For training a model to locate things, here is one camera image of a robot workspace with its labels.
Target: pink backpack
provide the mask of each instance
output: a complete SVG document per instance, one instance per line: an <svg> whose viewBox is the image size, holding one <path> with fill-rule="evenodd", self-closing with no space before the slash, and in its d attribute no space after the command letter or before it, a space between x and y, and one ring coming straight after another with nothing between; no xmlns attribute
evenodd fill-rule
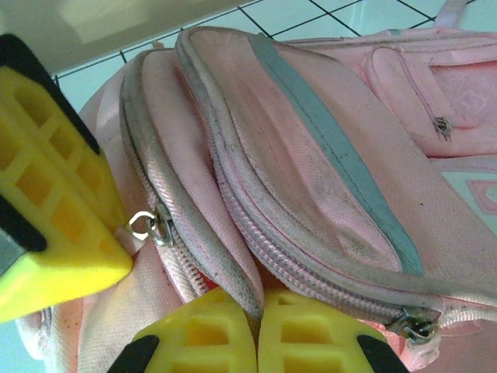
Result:
<svg viewBox="0 0 497 373"><path fill-rule="evenodd" d="M200 27L139 54L81 115L150 228L116 232L134 258L119 284L18 320L26 347L48 371L104 371L211 281L256 329L261 263L383 330L412 371L488 371L496 104L493 33Z"/></svg>

